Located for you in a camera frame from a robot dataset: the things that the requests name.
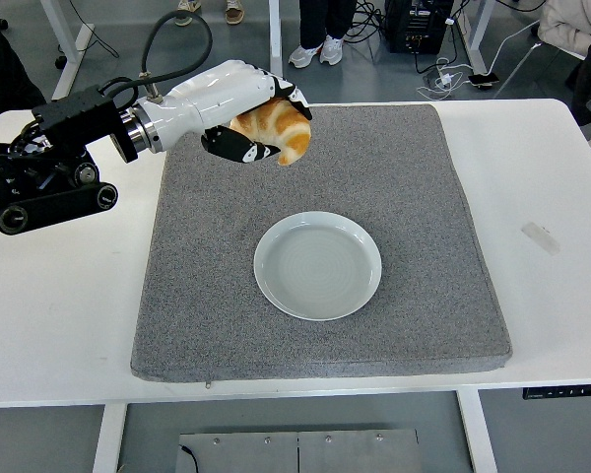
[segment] shoe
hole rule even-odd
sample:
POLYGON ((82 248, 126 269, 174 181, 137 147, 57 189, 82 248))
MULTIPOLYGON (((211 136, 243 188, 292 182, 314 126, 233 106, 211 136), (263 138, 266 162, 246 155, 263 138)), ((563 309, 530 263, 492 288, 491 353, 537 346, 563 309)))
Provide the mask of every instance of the shoe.
POLYGON ((238 25, 243 21, 244 15, 245 10, 239 0, 226 1, 226 23, 228 25, 238 25))
POLYGON ((322 46, 322 53, 319 55, 319 62, 326 61, 331 66, 337 64, 342 60, 343 44, 343 39, 335 39, 334 37, 331 37, 327 34, 322 46))
POLYGON ((289 56, 289 62, 294 64, 297 69, 301 69, 302 67, 308 66, 311 63, 313 56, 319 54, 321 50, 322 44, 311 49, 304 49, 302 46, 298 46, 297 49, 292 52, 292 55, 289 56))
MULTIPOLYGON (((201 7, 201 2, 199 0, 179 0, 179 5, 177 5, 177 10, 182 12, 195 12, 201 7)), ((179 27, 185 27, 186 25, 190 25, 193 19, 189 16, 183 18, 176 18, 175 24, 179 27)))

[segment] gray floor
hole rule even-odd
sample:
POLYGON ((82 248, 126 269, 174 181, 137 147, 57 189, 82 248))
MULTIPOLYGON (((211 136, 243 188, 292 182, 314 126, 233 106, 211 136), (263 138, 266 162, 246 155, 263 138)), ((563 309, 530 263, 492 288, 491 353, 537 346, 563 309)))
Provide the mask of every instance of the gray floor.
MULTIPOLYGON (((99 45, 86 53, 74 85, 81 90, 125 75, 135 77, 140 54, 151 24, 176 5, 175 0, 73 0, 82 18, 96 26, 98 35, 120 54, 112 57, 99 45)), ((60 0, 73 34, 80 22, 68 0, 60 0)), ((225 25, 223 3, 204 0, 202 15, 210 24, 215 44, 200 70, 239 58, 269 68, 268 6, 265 0, 246 0, 244 22, 225 25)), ((375 2, 379 7, 383 0, 375 2)), ((477 1, 468 7, 471 18, 477 1)), ((520 0, 529 8, 537 0, 520 0)), ((285 59, 298 44, 297 2, 281 2, 285 59)), ((5 36, 20 55, 32 80, 50 99, 60 77, 54 67, 57 40, 38 0, 0 0, 1 16, 9 21, 5 36)), ((482 52, 490 64, 502 40, 538 18, 496 5, 482 52)), ((456 34, 458 60, 467 58, 456 34)), ((494 71, 505 78, 534 39, 521 34, 506 43, 494 71)), ((191 28, 165 26, 152 49, 149 68, 154 74, 179 69, 196 57, 201 45, 191 28)), ((313 62, 303 70, 288 66, 285 76, 298 84, 310 102, 426 101, 419 92, 424 77, 416 72, 414 58, 390 54, 378 35, 347 45, 344 60, 335 67, 313 62)), ((441 56, 453 58, 449 37, 441 56)), ((419 57, 425 68, 433 56, 419 57)), ((550 47, 535 51, 501 99, 555 98, 569 103, 571 93, 563 81, 576 60, 555 55, 550 47)), ((468 73, 467 68, 452 70, 468 73)), ((164 83, 167 92, 177 81, 164 83)), ((495 90, 479 91, 462 85, 448 100, 490 100, 495 90)), ((583 133, 588 137, 591 127, 583 133)), ((591 471, 591 398, 522 401, 520 390, 485 392, 495 458, 502 472, 591 471)), ((340 399, 233 401, 200 404, 131 406, 127 417, 121 462, 125 473, 172 472, 179 434, 241 432, 281 429, 415 428, 419 432, 424 471, 471 471, 459 412, 453 393, 403 396, 364 396, 340 399)), ((94 462, 96 432, 101 409, 38 408, 0 410, 0 473, 15 471, 88 471, 94 462)))

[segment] robotic arm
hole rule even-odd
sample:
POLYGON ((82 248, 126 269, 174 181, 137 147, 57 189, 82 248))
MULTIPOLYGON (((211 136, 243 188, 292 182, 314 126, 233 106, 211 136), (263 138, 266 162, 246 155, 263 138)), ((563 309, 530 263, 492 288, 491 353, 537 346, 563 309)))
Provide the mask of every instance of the robotic arm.
POLYGON ((109 135, 129 163, 138 152, 171 149, 185 133, 201 134, 211 154, 250 163, 279 151, 223 124, 271 98, 285 98, 311 119, 300 90, 242 61, 227 61, 182 82, 164 97, 125 109, 92 87, 33 109, 34 122, 0 143, 0 232, 16 235, 109 210, 116 188, 99 180, 86 145, 109 135))

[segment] white sneaker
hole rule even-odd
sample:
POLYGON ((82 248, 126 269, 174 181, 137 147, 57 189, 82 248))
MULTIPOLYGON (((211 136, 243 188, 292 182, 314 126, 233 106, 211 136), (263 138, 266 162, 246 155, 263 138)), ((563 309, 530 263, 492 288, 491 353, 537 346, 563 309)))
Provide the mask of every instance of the white sneaker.
POLYGON ((319 62, 326 61, 331 66, 337 64, 342 60, 343 44, 343 39, 335 39, 327 34, 326 39, 324 39, 324 45, 322 46, 322 53, 319 55, 319 62))
MULTIPOLYGON (((179 5, 177 5, 177 10, 182 12, 195 12, 201 7, 200 0, 179 0, 179 5)), ((186 25, 190 25, 193 19, 189 16, 183 18, 176 18, 175 24, 179 27, 185 27, 186 25)))
POLYGON ((313 47, 311 49, 304 49, 301 45, 297 47, 297 49, 292 52, 292 55, 289 56, 289 62, 294 64, 297 69, 301 69, 302 67, 306 67, 311 63, 311 59, 315 54, 319 54, 322 50, 322 44, 317 47, 313 47))

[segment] table leg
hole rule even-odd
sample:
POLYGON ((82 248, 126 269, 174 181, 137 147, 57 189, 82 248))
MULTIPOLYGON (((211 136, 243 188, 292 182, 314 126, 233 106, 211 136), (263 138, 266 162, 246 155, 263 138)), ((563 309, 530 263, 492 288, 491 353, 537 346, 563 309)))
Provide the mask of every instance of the table leg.
POLYGON ((126 413, 127 404, 105 404, 93 473, 116 473, 126 413))
POLYGON ((477 388, 462 387, 457 390, 457 400, 466 431, 466 442, 471 453, 473 471, 476 473, 497 473, 480 392, 477 388))
POLYGON ((269 0, 269 71, 283 77, 283 46, 280 24, 280 0, 269 0))
POLYGON ((95 27, 94 25, 82 25, 75 40, 70 33, 68 22, 66 22, 66 17, 57 0, 41 0, 41 6, 46 12, 48 21, 59 40, 59 45, 66 59, 68 59, 68 63, 64 67, 59 83, 52 95, 52 99, 56 101, 70 93, 95 27))
MULTIPOLYGON (((473 67, 474 74, 486 74, 488 72, 488 69, 484 64, 484 58, 480 52, 480 44, 484 38, 484 33, 486 32, 486 27, 488 26, 489 20, 491 19, 491 14, 493 13, 495 3, 495 0, 481 0, 475 23, 471 25, 469 31, 462 33, 464 47, 466 48, 466 53, 469 56, 469 61, 473 67)), ((464 13, 464 10, 462 10, 460 13, 458 22, 462 24, 460 30, 464 32, 464 25, 470 24, 466 13, 464 13)))

